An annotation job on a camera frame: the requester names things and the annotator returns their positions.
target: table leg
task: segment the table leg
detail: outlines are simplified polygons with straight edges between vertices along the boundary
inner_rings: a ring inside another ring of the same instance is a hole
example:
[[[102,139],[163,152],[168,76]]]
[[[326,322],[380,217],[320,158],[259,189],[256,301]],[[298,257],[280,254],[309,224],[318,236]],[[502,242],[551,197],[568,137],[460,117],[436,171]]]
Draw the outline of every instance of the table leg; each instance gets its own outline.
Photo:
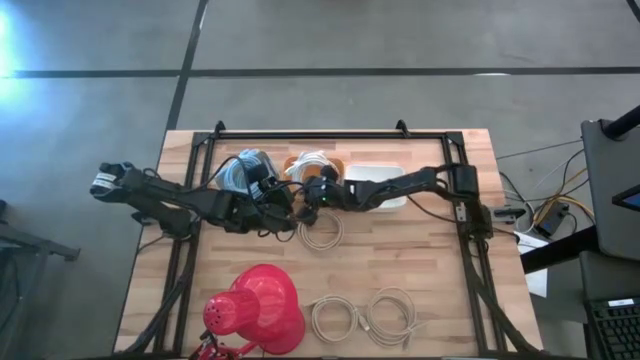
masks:
[[[598,234],[595,226],[522,254],[520,260],[522,260],[524,273],[529,274],[575,259],[586,250],[599,252]]]

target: metal bracket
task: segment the metal bracket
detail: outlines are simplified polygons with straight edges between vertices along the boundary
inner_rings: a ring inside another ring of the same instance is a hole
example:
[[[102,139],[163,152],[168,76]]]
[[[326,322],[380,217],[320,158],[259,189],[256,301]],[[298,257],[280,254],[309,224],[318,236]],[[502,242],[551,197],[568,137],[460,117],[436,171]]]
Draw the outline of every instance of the metal bracket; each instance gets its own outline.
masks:
[[[467,208],[463,203],[456,206],[456,219],[460,222],[467,221]]]
[[[210,137],[211,137],[211,133],[205,133],[205,132],[195,133],[193,134],[193,139],[191,140],[191,146],[194,148],[198,148],[205,141],[209,140]]]
[[[516,220],[527,213],[523,208],[512,207],[510,205],[489,208],[492,223],[515,224]]]
[[[222,121],[218,121],[218,123],[216,124],[216,127],[213,130],[213,133],[217,135],[220,131],[223,131],[223,130],[227,130],[227,127],[224,125]]]
[[[445,135],[447,136],[447,139],[449,139],[450,142],[458,145],[458,146],[464,146],[464,136],[462,135],[462,132],[460,131],[447,131],[445,133]]]
[[[402,136],[404,136],[405,139],[409,139],[411,137],[411,133],[409,132],[407,124],[404,122],[404,120],[398,120],[398,122],[396,123],[396,130],[400,130],[402,132]]]

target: white paper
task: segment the white paper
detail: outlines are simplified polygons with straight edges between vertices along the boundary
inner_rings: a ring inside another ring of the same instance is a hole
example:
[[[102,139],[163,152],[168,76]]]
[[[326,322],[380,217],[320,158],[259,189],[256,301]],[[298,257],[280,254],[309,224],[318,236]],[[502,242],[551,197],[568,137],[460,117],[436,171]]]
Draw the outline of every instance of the white paper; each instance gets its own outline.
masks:
[[[515,233],[520,238],[520,243],[518,244],[518,251],[520,252],[520,254],[524,254],[536,248],[547,245],[546,241],[536,239],[533,236],[525,235],[517,231]],[[544,298],[547,297],[547,269],[538,270],[531,274],[525,275],[525,277],[530,293],[542,296]]]

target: concrete floor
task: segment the concrete floor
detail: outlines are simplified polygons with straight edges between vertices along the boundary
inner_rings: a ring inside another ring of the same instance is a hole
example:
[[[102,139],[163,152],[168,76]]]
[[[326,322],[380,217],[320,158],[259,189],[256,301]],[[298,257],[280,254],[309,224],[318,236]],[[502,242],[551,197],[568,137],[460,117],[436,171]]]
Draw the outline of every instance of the concrete floor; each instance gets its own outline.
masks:
[[[0,74],[178,70],[197,5],[0,1]],[[622,0],[213,0],[193,67],[637,66],[639,35]],[[631,74],[200,78],[188,82],[177,128],[208,129],[217,120],[231,129],[390,128],[404,119],[413,128],[489,128],[499,156],[579,138],[581,121],[636,106],[639,83]],[[130,209],[95,201],[88,189],[102,161],[156,164],[176,84],[0,79],[0,198],[11,205],[8,220],[82,248],[75,263],[49,263],[25,358],[111,351],[140,227]],[[579,147],[499,165],[526,196],[545,196],[560,174],[535,193],[527,189]],[[587,188],[576,197],[590,202]],[[552,353],[584,355],[579,325],[553,316],[539,322]]]

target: keyboard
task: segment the keyboard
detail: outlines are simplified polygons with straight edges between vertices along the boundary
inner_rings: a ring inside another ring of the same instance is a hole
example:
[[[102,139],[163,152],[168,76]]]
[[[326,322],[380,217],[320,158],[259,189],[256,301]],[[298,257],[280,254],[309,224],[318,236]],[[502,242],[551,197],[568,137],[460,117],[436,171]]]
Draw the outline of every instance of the keyboard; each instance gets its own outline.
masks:
[[[586,307],[603,358],[640,360],[640,298],[592,301]]]

